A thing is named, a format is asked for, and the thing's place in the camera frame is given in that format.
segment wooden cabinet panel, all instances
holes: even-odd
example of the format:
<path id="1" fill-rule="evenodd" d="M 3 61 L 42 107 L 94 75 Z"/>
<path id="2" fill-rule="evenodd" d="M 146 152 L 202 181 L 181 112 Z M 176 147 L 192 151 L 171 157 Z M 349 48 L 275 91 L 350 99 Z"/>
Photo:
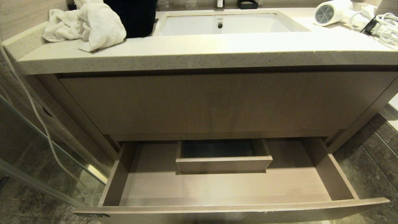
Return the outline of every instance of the wooden cabinet panel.
<path id="1" fill-rule="evenodd" d="M 103 134 L 145 135 L 345 129 L 395 78 L 393 72 L 312 72 L 61 82 Z"/>

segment faucet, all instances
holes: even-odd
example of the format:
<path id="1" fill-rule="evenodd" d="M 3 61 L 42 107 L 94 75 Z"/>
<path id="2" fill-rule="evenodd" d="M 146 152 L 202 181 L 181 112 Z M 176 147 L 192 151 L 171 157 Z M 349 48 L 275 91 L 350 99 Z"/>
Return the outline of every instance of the faucet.
<path id="1" fill-rule="evenodd" d="M 224 0 L 217 0 L 216 8 L 218 9 L 224 8 Z"/>

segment undermount sink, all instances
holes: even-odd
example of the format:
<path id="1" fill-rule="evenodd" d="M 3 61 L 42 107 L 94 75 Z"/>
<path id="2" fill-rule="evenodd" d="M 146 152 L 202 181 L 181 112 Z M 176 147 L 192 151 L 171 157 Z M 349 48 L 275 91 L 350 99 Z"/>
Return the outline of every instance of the undermount sink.
<path id="1" fill-rule="evenodd" d="M 171 12 L 158 22 L 153 35 L 201 35 L 310 31 L 277 10 Z"/>

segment crumpled towel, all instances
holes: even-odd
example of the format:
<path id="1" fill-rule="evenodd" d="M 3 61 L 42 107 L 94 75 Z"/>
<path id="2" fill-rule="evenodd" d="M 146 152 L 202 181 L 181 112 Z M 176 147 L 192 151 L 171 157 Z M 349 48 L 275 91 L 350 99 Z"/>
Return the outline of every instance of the crumpled towel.
<path id="1" fill-rule="evenodd" d="M 80 10 L 84 29 L 82 39 L 88 41 L 79 47 L 80 50 L 91 52 L 123 42 L 126 30 L 107 4 L 86 3 Z"/>
<path id="2" fill-rule="evenodd" d="M 120 17 L 107 4 L 95 3 L 98 1 L 102 0 L 81 0 L 79 10 L 50 10 L 43 38 L 50 42 L 81 38 L 87 42 L 79 49 L 87 52 L 123 42 L 126 30 Z"/>
<path id="3" fill-rule="evenodd" d="M 50 42 L 60 42 L 82 38 L 83 27 L 78 16 L 80 10 L 50 10 L 49 24 L 44 29 L 43 38 Z"/>
<path id="4" fill-rule="evenodd" d="M 103 0 L 74 0 L 76 8 L 80 9 L 86 3 L 103 3 Z"/>

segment speckled stone countertop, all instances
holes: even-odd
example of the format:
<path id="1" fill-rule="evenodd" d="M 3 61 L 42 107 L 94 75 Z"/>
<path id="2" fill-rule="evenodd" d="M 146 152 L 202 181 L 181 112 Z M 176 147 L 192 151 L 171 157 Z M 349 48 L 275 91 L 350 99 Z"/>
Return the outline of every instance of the speckled stone countertop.
<path id="1" fill-rule="evenodd" d="M 82 40 L 42 43 L 30 32 L 5 46 L 25 75 L 98 71 L 143 71 L 303 65 L 398 65 L 396 47 L 340 25 L 312 24 L 314 8 L 274 8 L 311 32 L 150 36 L 95 53 L 78 50 Z"/>

